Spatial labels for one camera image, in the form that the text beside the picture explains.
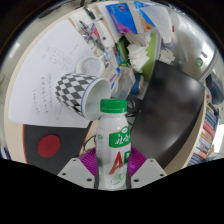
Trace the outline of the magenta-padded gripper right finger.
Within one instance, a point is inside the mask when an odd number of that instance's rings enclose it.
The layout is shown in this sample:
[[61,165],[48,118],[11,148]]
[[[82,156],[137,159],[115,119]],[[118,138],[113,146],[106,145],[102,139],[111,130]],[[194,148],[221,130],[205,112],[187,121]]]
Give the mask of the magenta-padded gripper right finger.
[[166,176],[166,172],[155,159],[145,158],[134,148],[131,149],[127,171],[128,189],[144,187]]

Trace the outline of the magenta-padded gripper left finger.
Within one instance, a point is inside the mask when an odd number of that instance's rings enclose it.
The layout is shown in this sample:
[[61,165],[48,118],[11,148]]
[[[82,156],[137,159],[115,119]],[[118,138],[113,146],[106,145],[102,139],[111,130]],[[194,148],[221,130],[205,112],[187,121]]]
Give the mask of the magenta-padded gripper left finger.
[[78,186],[97,189],[99,187],[99,173],[96,149],[92,148],[80,157],[71,158],[58,176]]

